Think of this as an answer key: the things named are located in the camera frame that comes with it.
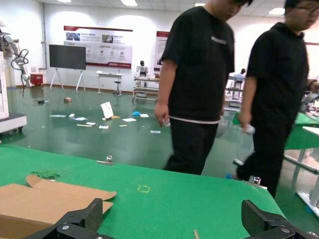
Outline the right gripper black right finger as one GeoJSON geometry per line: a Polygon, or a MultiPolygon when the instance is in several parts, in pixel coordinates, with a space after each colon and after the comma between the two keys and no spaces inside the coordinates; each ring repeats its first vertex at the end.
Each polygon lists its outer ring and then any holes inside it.
{"type": "Polygon", "coordinates": [[[241,221],[250,239],[317,239],[319,237],[313,232],[297,229],[279,214],[260,210],[250,200],[242,201],[241,221]]]}

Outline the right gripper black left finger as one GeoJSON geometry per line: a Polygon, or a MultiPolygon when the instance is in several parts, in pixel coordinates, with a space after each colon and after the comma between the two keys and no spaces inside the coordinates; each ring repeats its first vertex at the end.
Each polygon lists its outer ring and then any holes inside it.
{"type": "Polygon", "coordinates": [[[103,202],[94,199],[88,207],[67,212],[56,224],[27,239],[95,239],[103,220],[103,202]]]}

